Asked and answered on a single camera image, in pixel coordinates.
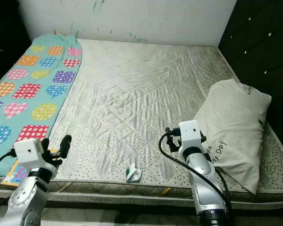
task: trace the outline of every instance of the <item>white wall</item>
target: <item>white wall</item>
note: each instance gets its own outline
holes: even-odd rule
[[[19,0],[34,39],[78,38],[217,46],[236,0]]]

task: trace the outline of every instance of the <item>bed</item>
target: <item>bed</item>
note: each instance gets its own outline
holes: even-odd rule
[[[187,171],[160,154],[158,140],[165,127],[194,117],[212,84],[238,81],[222,54],[214,47],[78,42],[82,63],[49,136],[53,149],[66,134],[73,141],[48,200],[193,206]],[[129,184],[132,162],[142,176]],[[257,195],[223,175],[234,208],[283,207],[283,146],[269,125]],[[10,193],[0,184],[0,197]]]

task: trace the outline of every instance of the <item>white tile floor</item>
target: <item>white tile floor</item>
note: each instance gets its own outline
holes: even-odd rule
[[[0,219],[6,206],[0,208]],[[198,226],[196,216],[126,214],[116,210],[44,209],[41,226]],[[279,217],[237,217],[236,226],[283,226]]]

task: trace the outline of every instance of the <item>teal blanket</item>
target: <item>teal blanket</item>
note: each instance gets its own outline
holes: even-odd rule
[[[45,34],[0,81],[0,157],[16,141],[49,137],[77,75],[82,48],[75,37]],[[15,158],[0,163],[4,176]]]

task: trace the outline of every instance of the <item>pillowcase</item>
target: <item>pillowcase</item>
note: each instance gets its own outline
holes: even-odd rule
[[[266,113],[272,97],[257,89],[223,80],[211,86],[195,116],[207,141],[202,143],[221,167],[256,194]]]

